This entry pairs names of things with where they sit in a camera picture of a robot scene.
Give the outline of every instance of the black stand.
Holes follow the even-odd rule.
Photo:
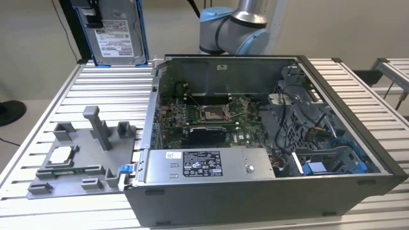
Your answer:
[[[18,120],[25,114],[26,107],[19,101],[0,103],[0,126],[5,126]]]

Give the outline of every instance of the aluminum extrusion table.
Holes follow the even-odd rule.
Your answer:
[[[351,111],[409,173],[409,123],[382,101],[342,62],[310,59]],[[89,128],[81,115],[86,105],[98,105],[99,118],[114,126],[126,120],[138,128],[134,157],[138,158],[141,128],[151,83],[151,62],[145,68],[75,66],[37,124],[0,175],[0,228],[131,229],[141,228],[123,194],[26,200],[54,136],[55,123],[70,121]],[[366,198],[340,217],[281,220],[182,228],[186,230],[409,229],[409,181],[383,196]]]

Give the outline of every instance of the green circuit board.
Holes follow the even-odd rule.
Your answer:
[[[230,102],[217,105],[186,104],[182,100],[165,100],[161,106],[161,130],[165,149],[225,148],[271,148],[255,102],[246,97],[231,97]],[[190,129],[223,128],[225,141],[211,146],[186,144]]]

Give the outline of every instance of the blue cable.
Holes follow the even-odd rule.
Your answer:
[[[328,149],[331,148],[332,142],[336,141],[336,140],[344,141],[344,142],[352,147],[352,151],[355,152],[355,154],[358,155],[358,157],[360,156],[359,149],[358,149],[356,145],[355,145],[350,140],[346,140],[344,138],[335,138],[335,139],[331,139],[331,140],[327,142],[327,148],[328,148]]]

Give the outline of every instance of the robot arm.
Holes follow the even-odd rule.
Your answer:
[[[205,54],[261,54],[269,39],[266,0],[239,0],[238,8],[211,7],[199,14],[199,50]]]

